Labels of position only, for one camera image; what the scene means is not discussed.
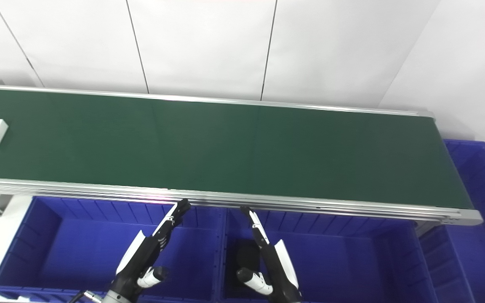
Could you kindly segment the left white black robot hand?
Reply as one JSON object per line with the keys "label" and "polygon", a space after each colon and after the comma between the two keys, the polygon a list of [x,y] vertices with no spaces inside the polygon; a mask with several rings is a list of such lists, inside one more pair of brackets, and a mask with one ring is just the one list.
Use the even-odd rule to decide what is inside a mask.
{"label": "left white black robot hand", "polygon": [[137,234],[121,259],[103,303],[136,303],[145,289],[167,278],[168,269],[154,263],[190,208],[190,202],[184,198],[173,205],[150,236],[142,231]]}

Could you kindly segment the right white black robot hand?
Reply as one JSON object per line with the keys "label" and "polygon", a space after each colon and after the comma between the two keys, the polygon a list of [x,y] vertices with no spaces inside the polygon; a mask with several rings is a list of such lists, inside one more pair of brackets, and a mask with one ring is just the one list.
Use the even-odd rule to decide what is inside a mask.
{"label": "right white black robot hand", "polygon": [[267,275],[241,266],[236,272],[239,282],[264,295],[271,303],[301,303],[298,278],[283,240],[272,245],[256,212],[248,206],[240,211],[251,223],[252,235],[267,269]]}

